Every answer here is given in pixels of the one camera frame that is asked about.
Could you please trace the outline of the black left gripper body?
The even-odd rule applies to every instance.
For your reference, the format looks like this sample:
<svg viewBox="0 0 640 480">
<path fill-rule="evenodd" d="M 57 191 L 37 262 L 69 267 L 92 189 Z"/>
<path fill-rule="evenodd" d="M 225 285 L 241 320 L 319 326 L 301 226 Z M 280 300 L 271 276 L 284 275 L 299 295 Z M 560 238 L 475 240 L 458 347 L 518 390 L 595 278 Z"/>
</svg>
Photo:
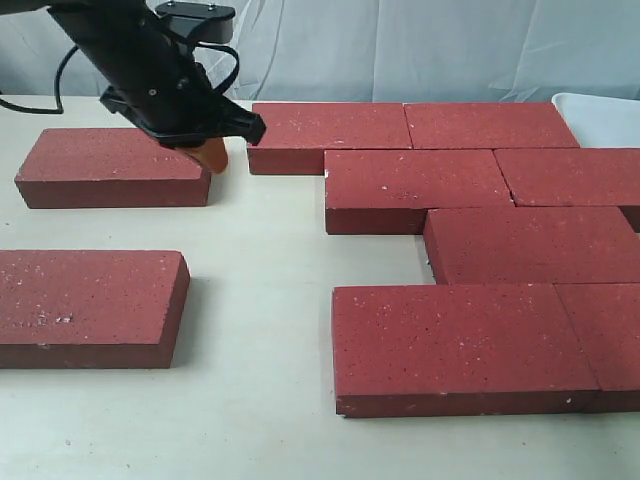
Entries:
<svg viewBox="0 0 640 480">
<path fill-rule="evenodd" d="M 189 41 L 143 1 L 64 1 L 48 12 L 108 80 L 103 105 L 161 145 L 193 147 L 229 136 L 256 145 L 262 139 L 262 118 L 224 95 L 239 71 L 212 85 L 194 58 L 197 48 L 235 56 L 229 43 Z"/>
</svg>

